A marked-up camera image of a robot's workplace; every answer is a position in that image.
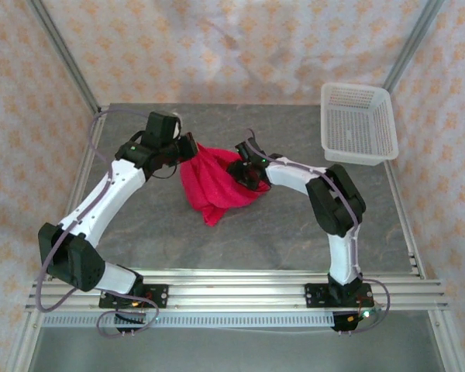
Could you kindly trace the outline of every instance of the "black bracket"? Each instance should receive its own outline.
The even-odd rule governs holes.
[[[328,283],[308,283],[305,284],[305,301],[307,308],[373,308],[374,306],[372,288],[367,283],[362,283],[344,303],[329,293]]]
[[[169,286],[167,284],[143,284],[143,294],[141,297],[146,297],[157,304],[159,308],[167,308],[169,300]],[[113,294],[102,292],[100,296],[99,308],[115,308],[122,309],[138,309],[152,308],[153,306],[146,302],[137,302],[116,297]]]

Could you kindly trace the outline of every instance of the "plastic basket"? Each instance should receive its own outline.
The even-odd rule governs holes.
[[[322,147],[327,160],[377,165],[398,156],[391,97],[385,89],[324,84],[321,113]]]

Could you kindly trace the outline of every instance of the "patterned backdrop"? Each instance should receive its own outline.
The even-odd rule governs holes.
[[[64,213],[87,106],[24,0],[0,0],[0,370],[40,267],[37,233]]]
[[[382,85],[426,0],[45,0],[101,104],[314,104]]]
[[[445,2],[394,93],[395,161],[429,276],[447,280],[465,349],[465,0]]]

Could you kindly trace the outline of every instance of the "red cloth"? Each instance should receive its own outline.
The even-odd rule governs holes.
[[[203,147],[198,143],[198,154],[180,165],[186,196],[209,226],[214,226],[229,208],[249,205],[269,190],[263,182],[258,191],[252,191],[234,181],[226,169],[238,159],[237,153]]]

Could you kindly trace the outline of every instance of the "mesh basket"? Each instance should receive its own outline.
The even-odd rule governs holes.
[[[398,156],[391,97],[385,89],[324,84],[321,113],[327,160],[377,165]]]

